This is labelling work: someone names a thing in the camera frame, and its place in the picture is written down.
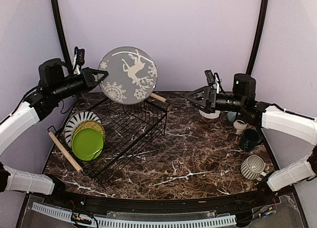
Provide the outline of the beige patterned bowl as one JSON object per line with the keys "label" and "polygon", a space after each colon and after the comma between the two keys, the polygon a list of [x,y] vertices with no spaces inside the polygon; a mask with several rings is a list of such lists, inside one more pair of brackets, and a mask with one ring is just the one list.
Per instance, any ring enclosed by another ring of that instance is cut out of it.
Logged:
{"label": "beige patterned bowl", "polygon": [[220,111],[215,111],[214,113],[205,113],[204,111],[200,110],[199,114],[204,122],[214,123],[219,119]]}

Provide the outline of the light blue faceted mug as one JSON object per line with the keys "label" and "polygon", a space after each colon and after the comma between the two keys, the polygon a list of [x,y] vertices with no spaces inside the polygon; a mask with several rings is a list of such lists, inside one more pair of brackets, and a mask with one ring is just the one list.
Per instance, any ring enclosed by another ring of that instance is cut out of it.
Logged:
{"label": "light blue faceted mug", "polygon": [[229,122],[233,122],[236,118],[236,112],[227,112],[226,117]]}

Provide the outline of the black white striped plate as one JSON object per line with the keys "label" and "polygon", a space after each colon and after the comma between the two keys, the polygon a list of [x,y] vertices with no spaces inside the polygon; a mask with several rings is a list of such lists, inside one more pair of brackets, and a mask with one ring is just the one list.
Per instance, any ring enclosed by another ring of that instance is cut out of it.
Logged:
{"label": "black white striped plate", "polygon": [[79,111],[68,119],[64,126],[64,139],[69,147],[71,147],[71,139],[75,129],[80,123],[87,120],[93,120],[101,123],[99,116],[93,111]]}

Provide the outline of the grey reindeer plate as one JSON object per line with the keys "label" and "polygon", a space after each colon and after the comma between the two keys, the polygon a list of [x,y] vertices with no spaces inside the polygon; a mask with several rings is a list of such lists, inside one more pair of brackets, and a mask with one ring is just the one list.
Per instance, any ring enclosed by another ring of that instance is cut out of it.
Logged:
{"label": "grey reindeer plate", "polygon": [[154,60],[143,50],[122,46],[108,52],[98,69],[107,71],[101,80],[102,92],[112,101],[133,105],[147,99],[158,81]]}

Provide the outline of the yellow ribbed plate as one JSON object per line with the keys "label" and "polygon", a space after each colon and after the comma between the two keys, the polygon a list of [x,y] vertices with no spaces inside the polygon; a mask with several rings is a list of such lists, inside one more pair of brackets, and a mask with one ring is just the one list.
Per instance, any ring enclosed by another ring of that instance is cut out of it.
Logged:
{"label": "yellow ribbed plate", "polygon": [[74,130],[73,134],[72,134],[72,137],[71,139],[74,138],[75,134],[77,132],[79,132],[81,129],[94,129],[96,131],[98,131],[101,135],[102,135],[102,138],[103,138],[103,141],[106,140],[106,132],[105,132],[105,129],[104,127],[102,126],[101,123],[99,123],[98,121],[94,121],[94,120],[86,120],[84,122],[81,122]]}

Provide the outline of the white steel tumbler cup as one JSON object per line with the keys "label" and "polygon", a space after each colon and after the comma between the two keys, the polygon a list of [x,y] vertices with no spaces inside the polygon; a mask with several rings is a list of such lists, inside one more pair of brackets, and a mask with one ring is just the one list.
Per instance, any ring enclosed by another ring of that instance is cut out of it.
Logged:
{"label": "white steel tumbler cup", "polygon": [[234,121],[232,130],[236,135],[241,135],[247,128],[247,126],[248,123],[245,123],[244,121],[238,119]]}

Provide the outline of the dark green mug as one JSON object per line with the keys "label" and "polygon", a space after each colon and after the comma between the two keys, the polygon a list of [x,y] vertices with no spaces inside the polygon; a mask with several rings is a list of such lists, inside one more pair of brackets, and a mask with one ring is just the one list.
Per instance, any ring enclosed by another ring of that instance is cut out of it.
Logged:
{"label": "dark green mug", "polygon": [[239,148],[244,152],[251,152],[262,143],[260,134],[253,129],[245,129],[240,139]]}

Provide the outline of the striped round mug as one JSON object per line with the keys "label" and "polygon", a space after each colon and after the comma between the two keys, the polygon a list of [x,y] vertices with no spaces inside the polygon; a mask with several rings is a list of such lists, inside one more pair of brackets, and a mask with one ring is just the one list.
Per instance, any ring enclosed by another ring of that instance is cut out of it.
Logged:
{"label": "striped round mug", "polygon": [[247,180],[257,180],[261,176],[265,177],[265,162],[256,155],[251,155],[243,161],[240,167],[242,176]]}

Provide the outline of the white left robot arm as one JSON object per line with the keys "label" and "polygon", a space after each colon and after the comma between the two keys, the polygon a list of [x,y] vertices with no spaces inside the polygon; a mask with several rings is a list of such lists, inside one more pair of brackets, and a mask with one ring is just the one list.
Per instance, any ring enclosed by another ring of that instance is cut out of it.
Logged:
{"label": "white left robot arm", "polygon": [[[0,123],[1,153],[25,131],[49,116],[62,100],[93,90],[108,76],[108,72],[86,67],[75,74],[71,66],[59,58],[53,58],[39,66],[39,75],[38,85],[29,90],[16,109]],[[58,187],[62,185],[53,176],[0,165],[1,192],[12,190],[50,195],[57,205],[66,206],[70,196]]]}

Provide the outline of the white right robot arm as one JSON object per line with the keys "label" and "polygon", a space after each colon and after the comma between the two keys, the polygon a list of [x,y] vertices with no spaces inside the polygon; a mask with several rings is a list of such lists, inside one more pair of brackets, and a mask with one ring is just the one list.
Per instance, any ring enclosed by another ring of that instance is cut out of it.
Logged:
{"label": "white right robot arm", "polygon": [[[185,94],[185,98],[197,109],[208,114],[215,111],[238,112],[249,125],[276,130],[316,146],[316,118],[290,112],[275,103],[256,101],[256,80],[250,75],[235,74],[231,93],[223,90],[217,73],[206,70],[205,75],[206,86]],[[253,201],[264,205],[271,199],[272,192],[316,176],[317,150],[314,148],[310,155],[272,173],[265,186],[253,193]]]}

